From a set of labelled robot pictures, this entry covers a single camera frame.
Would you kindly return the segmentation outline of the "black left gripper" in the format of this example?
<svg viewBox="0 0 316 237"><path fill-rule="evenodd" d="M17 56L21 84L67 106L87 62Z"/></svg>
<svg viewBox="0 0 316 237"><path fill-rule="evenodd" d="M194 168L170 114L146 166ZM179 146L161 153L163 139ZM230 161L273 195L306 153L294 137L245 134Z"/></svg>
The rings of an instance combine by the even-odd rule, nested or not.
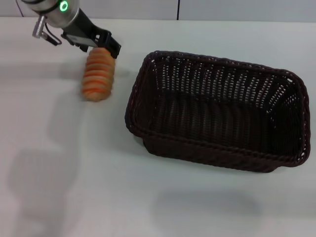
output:
<svg viewBox="0 0 316 237"><path fill-rule="evenodd" d="M89 47L100 47L108 50L114 59L119 55L121 45L112 33L94 25L80 8L74 20L62 30L61 37L83 52L87 52Z"/></svg>

